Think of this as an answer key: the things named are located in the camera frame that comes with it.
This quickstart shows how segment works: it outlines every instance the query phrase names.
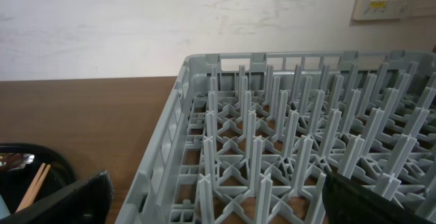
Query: plastic crate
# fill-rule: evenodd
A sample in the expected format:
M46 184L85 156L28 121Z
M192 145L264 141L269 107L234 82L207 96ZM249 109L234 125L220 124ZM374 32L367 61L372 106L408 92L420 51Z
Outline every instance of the plastic crate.
M436 221L435 62L419 51L187 57L116 222L321 223L326 171Z

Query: wooden surface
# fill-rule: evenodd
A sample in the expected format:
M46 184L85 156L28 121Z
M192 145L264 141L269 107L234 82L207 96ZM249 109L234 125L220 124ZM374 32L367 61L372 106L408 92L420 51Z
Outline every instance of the wooden surface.
M114 223L175 77L0 82L0 143L61 153L79 178L108 170Z

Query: light blue object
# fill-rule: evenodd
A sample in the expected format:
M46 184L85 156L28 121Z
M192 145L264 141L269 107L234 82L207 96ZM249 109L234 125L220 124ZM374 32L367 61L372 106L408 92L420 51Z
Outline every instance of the light blue object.
M429 52L189 56L116 223L214 224L236 214L264 224L279 214L321 224L322 187L335 169L435 222L435 96ZM198 151L195 165L185 164L189 150ZM224 184L229 177L240 184ZM180 201L182 185L195 186L195 197ZM310 201L304 221L291 197ZM218 214L217 200L225 205Z
M3 219L3 218L8 217L10 215L11 215L11 213L7 209L7 206L6 206L5 202L3 201L3 198L0 195L0 219Z

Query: white wall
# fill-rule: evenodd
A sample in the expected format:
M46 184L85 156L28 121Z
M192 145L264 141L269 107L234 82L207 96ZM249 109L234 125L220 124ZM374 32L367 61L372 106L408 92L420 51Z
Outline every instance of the white wall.
M0 80L175 76L189 54L431 50L436 18L350 25L354 0L0 0Z

